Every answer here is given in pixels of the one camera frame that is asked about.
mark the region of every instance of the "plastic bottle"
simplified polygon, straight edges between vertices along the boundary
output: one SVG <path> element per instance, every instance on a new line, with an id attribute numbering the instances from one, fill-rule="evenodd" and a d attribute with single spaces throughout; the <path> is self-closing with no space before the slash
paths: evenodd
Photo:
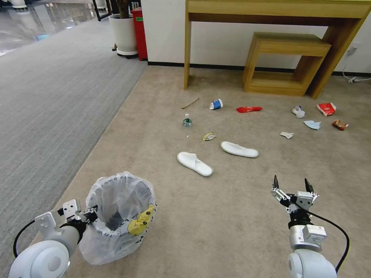
<path id="1" fill-rule="evenodd" d="M 183 120 L 183 125 L 186 128 L 191 128 L 192 127 L 192 120 L 190 119 L 189 114 L 185 115 L 184 120 Z"/>

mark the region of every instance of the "glossy floor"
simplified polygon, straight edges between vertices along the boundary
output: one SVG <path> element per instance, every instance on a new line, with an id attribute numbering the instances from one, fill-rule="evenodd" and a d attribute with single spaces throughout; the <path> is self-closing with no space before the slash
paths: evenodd
<path id="1" fill-rule="evenodd" d="M 27 6 L 28 10 L 22 12 L 10 6 L 0 8 L 0 56 L 82 22 L 97 20 L 92 3 L 33 2 Z"/>

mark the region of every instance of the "white wall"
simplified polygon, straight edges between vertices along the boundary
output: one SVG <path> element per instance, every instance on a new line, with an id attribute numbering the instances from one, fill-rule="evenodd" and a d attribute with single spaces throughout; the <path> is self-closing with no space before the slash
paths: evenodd
<path id="1" fill-rule="evenodd" d="M 184 63 L 185 0 L 142 0 L 148 60 Z M 354 55 L 342 59 L 341 71 L 371 73 L 371 16 L 354 39 L 360 43 Z M 326 27 L 193 22 L 191 63 L 244 66 L 254 31 L 312 33 L 322 38 Z M 295 68 L 299 57 L 261 55 L 258 66 Z"/>

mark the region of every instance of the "blue paper cup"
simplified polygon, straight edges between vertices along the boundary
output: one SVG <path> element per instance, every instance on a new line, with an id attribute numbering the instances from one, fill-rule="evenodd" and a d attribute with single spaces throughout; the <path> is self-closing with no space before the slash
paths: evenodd
<path id="1" fill-rule="evenodd" d="M 210 110 L 215 110 L 215 109 L 219 109 L 219 108 L 223 108 L 223 102 L 221 101 L 220 98 L 218 98 L 217 100 L 213 101 L 210 103 Z"/>

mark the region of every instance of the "trash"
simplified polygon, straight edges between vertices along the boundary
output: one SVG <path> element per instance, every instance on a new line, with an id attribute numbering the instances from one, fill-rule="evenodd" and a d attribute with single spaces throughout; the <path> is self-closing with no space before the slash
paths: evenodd
<path id="1" fill-rule="evenodd" d="M 95 265 L 121 259 L 142 243 L 156 213 L 150 182 L 129 172 L 98 179 L 86 207 L 98 206 L 98 219 L 87 225 L 80 242 L 84 259 Z"/>
<path id="2" fill-rule="evenodd" d="M 209 133 L 207 133 L 207 134 L 202 138 L 202 140 L 203 140 L 203 141 L 210 141 L 210 140 L 213 140 L 215 137 L 216 137 L 216 135 L 215 135 L 213 132 L 209 132 Z"/>
<path id="3" fill-rule="evenodd" d="M 343 131 L 344 129 L 346 129 L 349 124 L 342 124 L 340 120 L 336 120 L 332 123 L 333 126 L 336 126 L 337 128 L 339 128 L 341 131 Z"/>
<path id="4" fill-rule="evenodd" d="M 321 111 L 325 117 L 327 117 L 335 113 L 336 106 L 332 102 L 321 103 L 317 105 L 317 109 Z"/>
<path id="5" fill-rule="evenodd" d="M 210 110 L 216 110 L 216 109 L 219 109 L 219 108 L 223 108 L 223 102 L 221 101 L 220 98 L 218 98 L 214 102 L 211 102 L 210 103 L 210 107 L 209 108 L 210 108 Z"/>
<path id="6" fill-rule="evenodd" d="M 295 116 L 298 118 L 298 119 L 301 119 L 305 116 L 305 112 L 301 109 L 301 106 L 295 106 L 291 112 L 293 112 L 295 114 Z"/>
<path id="7" fill-rule="evenodd" d="M 312 120 L 304 121 L 303 122 L 307 127 L 310 127 L 311 129 L 319 130 L 321 127 L 321 122 L 314 122 Z"/>
<path id="8" fill-rule="evenodd" d="M 183 120 L 183 126 L 186 128 L 191 128 L 192 127 L 192 120 L 189 117 L 189 114 L 186 114 Z"/>
<path id="9" fill-rule="evenodd" d="M 288 132 L 281 132 L 280 133 L 280 135 L 282 135 L 282 136 L 284 136 L 284 137 L 286 137 L 287 139 L 290 139 L 291 137 L 293 137 L 294 136 L 294 134 L 293 133 L 288 133 Z"/>
<path id="10" fill-rule="evenodd" d="M 200 98 L 197 98 L 196 100 L 192 101 L 190 104 L 187 104 L 186 106 L 182 107 L 182 109 L 185 109 L 187 108 L 188 106 L 190 106 L 191 104 L 195 103 L 196 101 L 198 101 Z"/>
<path id="11" fill-rule="evenodd" d="M 247 112 L 252 112 L 252 111 L 260 111 L 262 110 L 263 107 L 260 106 L 245 106 L 245 107 L 239 107 L 236 108 L 236 110 L 240 113 L 247 113 Z"/>

